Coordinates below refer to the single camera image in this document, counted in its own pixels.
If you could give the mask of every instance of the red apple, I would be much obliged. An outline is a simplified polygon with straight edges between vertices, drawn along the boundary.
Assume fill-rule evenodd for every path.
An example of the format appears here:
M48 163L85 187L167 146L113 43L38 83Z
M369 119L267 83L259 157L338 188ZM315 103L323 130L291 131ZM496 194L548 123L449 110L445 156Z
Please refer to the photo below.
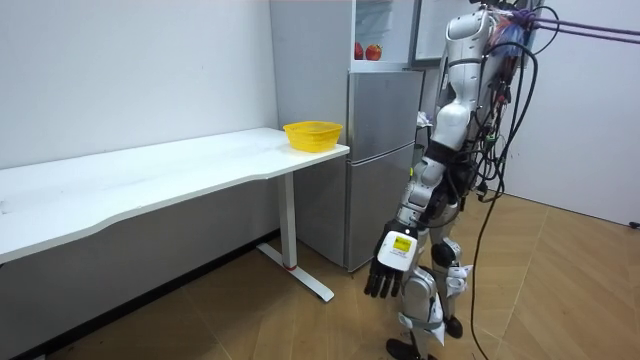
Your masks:
M382 57L382 47L380 45L367 46L367 60L378 61Z
M354 54L353 57L356 60L362 60L364 59L364 50L362 50L362 45L360 45L359 42L356 41L356 47L354 49Z

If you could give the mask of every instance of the yellow plastic basket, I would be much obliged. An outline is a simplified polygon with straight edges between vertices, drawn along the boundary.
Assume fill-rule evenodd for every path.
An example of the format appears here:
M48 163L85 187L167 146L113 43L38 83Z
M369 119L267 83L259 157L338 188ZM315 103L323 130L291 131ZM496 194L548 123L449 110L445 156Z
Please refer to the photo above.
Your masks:
M338 142L342 125L324 121L304 121L284 126L294 149L307 152L330 150Z

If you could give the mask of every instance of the desk leg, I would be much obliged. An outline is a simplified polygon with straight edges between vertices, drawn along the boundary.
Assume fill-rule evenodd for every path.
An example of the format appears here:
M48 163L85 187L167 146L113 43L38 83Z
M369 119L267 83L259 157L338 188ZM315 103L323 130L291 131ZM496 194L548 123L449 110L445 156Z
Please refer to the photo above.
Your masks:
M311 291L315 292L319 298L328 302L333 298L333 292L298 267L296 252L296 212L293 199L293 173L284 174L278 178L282 254L267 244L258 245L258 249L288 270L291 275L295 276L311 289Z

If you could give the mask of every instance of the floor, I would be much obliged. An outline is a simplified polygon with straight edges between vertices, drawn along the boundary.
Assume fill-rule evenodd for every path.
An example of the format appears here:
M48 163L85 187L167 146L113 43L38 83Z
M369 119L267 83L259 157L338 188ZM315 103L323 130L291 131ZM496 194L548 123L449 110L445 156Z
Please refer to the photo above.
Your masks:
M469 201L456 225L465 262L486 209ZM302 244L299 263L335 292L330 303L253 251L49 358L384 360L387 338L406 339L397 299L362 293L367 269L346 274ZM490 359L640 359L638 231L504 197L482 243L477 288L477 333ZM434 343L440 360L481 359L469 306L467 292L457 306L465 336Z

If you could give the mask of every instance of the white desk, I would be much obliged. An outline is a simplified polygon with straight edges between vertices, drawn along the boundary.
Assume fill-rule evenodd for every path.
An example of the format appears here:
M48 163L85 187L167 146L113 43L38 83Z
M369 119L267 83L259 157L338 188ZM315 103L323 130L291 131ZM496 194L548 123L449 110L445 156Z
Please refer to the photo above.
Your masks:
M292 172L348 152L341 145L317 154L297 151L284 132L260 128L0 170L0 264L277 176L283 255L266 244L258 248L329 301L331 290L296 266Z

